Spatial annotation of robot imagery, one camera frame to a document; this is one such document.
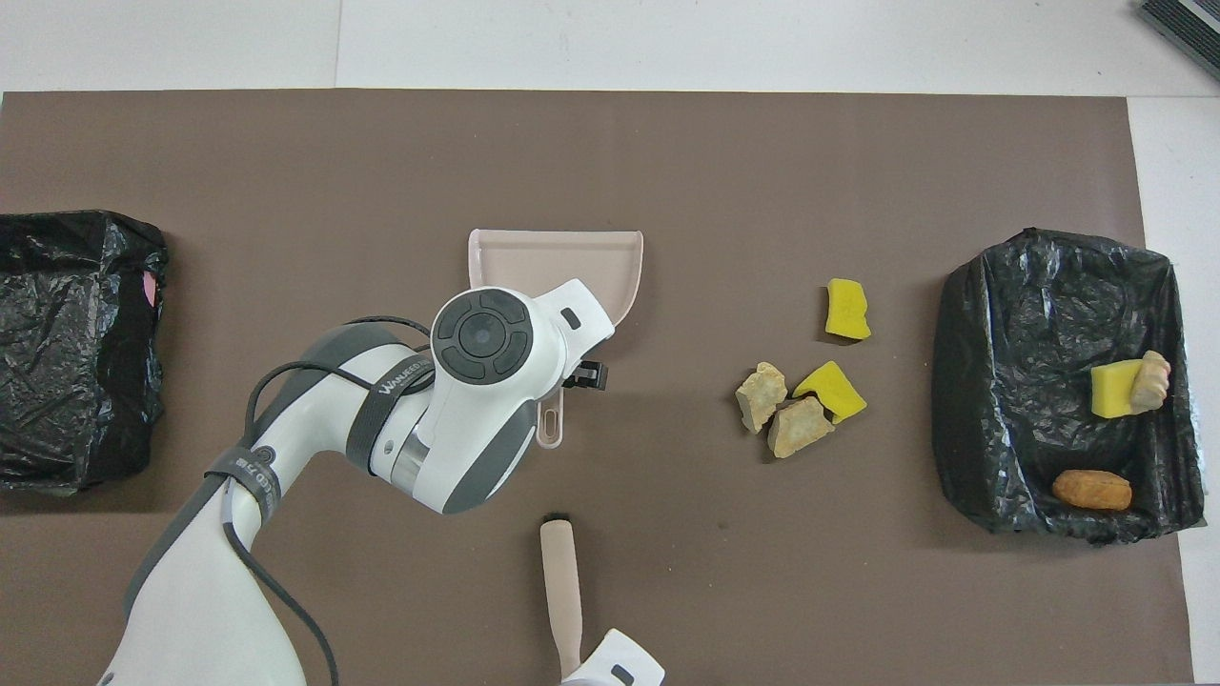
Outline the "beige plastic dustpan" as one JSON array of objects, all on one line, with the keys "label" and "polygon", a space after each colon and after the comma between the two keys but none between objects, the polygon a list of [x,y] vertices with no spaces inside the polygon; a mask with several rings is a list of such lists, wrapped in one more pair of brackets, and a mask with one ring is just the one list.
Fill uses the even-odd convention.
[{"label": "beige plastic dustpan", "polygon": [[533,298],[580,280],[619,326],[637,298],[643,254],[638,231],[473,229],[467,240],[468,283]]}]

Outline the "orange-beige foam chunk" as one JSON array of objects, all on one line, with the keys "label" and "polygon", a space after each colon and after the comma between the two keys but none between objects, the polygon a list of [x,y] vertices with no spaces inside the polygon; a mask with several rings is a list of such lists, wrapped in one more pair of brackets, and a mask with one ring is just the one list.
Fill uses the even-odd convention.
[{"label": "orange-beige foam chunk", "polygon": [[752,435],[761,433],[762,426],[770,421],[787,395],[784,374],[771,363],[758,363],[754,372],[734,391],[743,426]]}]

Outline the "beige hand brush black bristles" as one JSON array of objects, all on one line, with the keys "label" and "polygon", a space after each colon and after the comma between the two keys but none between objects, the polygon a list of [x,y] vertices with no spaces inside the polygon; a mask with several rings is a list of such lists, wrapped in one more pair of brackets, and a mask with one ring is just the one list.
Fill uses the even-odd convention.
[{"label": "beige hand brush black bristles", "polygon": [[580,564],[570,518],[559,513],[544,518],[539,542],[548,620],[558,651],[560,677],[566,681],[582,664],[583,638]]}]

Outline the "beige foam chunk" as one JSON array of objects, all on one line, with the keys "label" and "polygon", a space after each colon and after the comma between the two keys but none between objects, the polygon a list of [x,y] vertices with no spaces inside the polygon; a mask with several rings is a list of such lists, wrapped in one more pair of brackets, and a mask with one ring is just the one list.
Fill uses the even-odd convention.
[{"label": "beige foam chunk", "polygon": [[834,425],[824,404],[815,395],[805,395],[775,413],[767,446],[775,459],[787,459],[832,433]]}]

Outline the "yellow sponge green backing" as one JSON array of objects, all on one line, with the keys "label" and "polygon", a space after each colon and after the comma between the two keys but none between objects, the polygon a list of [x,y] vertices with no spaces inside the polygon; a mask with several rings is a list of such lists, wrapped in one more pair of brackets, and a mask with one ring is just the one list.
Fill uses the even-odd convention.
[{"label": "yellow sponge green backing", "polygon": [[813,374],[808,374],[791,395],[793,399],[815,395],[830,413],[830,421],[833,425],[841,425],[845,417],[853,417],[867,408],[867,402],[855,391],[850,378],[845,377],[841,365],[834,361],[824,363]]}]

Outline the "yellow sponge block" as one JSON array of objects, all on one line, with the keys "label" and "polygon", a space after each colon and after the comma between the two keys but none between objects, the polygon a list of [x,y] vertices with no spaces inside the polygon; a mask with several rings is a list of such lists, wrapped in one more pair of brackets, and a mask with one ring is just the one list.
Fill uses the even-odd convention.
[{"label": "yellow sponge block", "polygon": [[852,341],[866,341],[872,331],[867,325],[867,295],[863,283],[854,280],[831,278],[827,284],[828,309],[826,333]]}]

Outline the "brown bread-like lump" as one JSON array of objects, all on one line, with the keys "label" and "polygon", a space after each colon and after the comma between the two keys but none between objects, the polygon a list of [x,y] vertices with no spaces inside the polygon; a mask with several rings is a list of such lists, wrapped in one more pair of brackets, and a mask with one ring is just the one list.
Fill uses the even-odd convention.
[{"label": "brown bread-like lump", "polygon": [[1100,470],[1068,470],[1050,482],[1050,494],[1087,511],[1127,511],[1133,500],[1128,478]]}]

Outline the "small curved yellow sponge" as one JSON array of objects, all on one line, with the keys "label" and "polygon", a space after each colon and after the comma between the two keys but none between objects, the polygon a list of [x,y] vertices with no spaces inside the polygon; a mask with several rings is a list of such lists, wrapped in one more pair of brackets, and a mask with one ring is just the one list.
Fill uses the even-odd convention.
[{"label": "small curved yellow sponge", "polygon": [[1128,359],[1089,369],[1092,413],[1099,417],[1135,415],[1132,394],[1141,367],[1141,359]]}]

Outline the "pale foam chunk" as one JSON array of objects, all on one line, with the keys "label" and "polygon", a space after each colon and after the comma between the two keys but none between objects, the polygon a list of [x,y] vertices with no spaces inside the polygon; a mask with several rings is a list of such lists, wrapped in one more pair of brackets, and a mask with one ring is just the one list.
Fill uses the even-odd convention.
[{"label": "pale foam chunk", "polygon": [[1150,350],[1143,354],[1128,395],[1133,415],[1153,413],[1164,405],[1169,395],[1170,374],[1171,365],[1160,353]]}]

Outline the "black bag-lined bin pink spot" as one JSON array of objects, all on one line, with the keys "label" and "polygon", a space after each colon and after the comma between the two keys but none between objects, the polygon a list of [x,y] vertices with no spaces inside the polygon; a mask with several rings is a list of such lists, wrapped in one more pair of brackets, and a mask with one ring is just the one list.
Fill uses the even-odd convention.
[{"label": "black bag-lined bin pink spot", "polygon": [[170,244],[121,212],[0,212],[0,491],[142,474]]}]

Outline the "brown table mat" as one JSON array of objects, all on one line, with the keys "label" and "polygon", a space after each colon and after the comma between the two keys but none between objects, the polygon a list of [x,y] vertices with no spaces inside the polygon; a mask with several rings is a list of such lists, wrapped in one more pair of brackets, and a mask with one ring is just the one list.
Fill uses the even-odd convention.
[{"label": "brown table mat", "polygon": [[[95,684],[123,594],[253,385],[364,315],[431,321],[471,229],[644,238],[565,439],[440,516],[314,459],[254,553],[344,686],[553,684],[538,527],[576,531],[586,638],[666,686],[1190,681],[1177,541],[993,535],[942,496],[946,277],[1027,227],[1142,239],[1120,99],[714,92],[44,92],[0,111],[0,212],[104,209],[170,242],[144,474],[0,494],[0,686]],[[826,333],[863,283],[866,341]],[[775,459],[734,391],[827,361],[867,408]]]}]

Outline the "dark ribbed panel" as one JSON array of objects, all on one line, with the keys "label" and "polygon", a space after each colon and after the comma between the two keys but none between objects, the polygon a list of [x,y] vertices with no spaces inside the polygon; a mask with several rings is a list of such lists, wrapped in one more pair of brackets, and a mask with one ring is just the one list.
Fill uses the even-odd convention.
[{"label": "dark ribbed panel", "polygon": [[1143,0],[1136,12],[1220,82],[1220,0]]}]

